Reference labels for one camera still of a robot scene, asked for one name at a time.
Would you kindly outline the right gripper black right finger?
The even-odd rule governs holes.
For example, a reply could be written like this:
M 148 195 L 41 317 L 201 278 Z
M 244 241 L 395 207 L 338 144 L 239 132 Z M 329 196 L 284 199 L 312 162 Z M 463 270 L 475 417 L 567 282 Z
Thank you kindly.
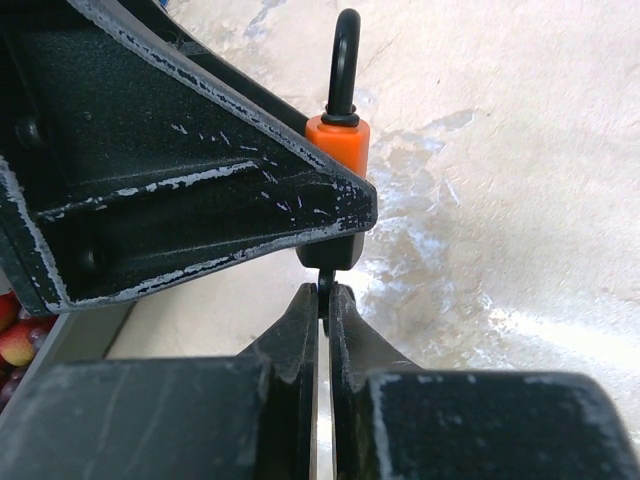
M 635 479 L 612 401 L 587 376 L 428 370 L 329 300 L 334 469 L 339 479 Z

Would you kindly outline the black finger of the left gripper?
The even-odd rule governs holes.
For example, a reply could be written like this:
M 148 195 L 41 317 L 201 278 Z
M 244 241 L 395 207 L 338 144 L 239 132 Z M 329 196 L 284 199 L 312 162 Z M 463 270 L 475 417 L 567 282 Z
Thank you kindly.
M 157 1 L 1 5 L 1 266 L 32 315 L 357 235 L 377 193 Z

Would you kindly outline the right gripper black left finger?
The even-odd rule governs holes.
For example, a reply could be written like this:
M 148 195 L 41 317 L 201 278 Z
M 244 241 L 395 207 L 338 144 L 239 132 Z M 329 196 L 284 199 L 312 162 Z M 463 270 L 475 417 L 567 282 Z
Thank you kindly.
M 312 479 L 318 293 L 228 357 L 59 364 L 1 425 L 5 479 Z

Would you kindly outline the black headed key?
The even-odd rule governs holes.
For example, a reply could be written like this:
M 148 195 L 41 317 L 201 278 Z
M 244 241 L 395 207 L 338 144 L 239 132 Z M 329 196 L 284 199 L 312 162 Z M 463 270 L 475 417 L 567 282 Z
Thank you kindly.
M 323 332 L 329 337 L 329 304 L 330 295 L 335 283 L 335 270 L 320 269 L 317 280 L 318 318 L 322 323 Z

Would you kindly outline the orange black padlock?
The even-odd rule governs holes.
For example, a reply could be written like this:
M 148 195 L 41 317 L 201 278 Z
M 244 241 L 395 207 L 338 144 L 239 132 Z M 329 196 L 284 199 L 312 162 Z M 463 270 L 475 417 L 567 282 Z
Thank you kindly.
M 356 114 L 353 105 L 361 17 L 351 8 L 343 10 L 336 21 L 328 101 L 322 115 L 311 118 L 305 137 L 332 159 L 356 175 L 367 173 L 370 127 Z M 357 233 L 333 240 L 304 245 L 296 249 L 307 268 L 321 272 L 347 271 L 359 260 L 364 235 Z

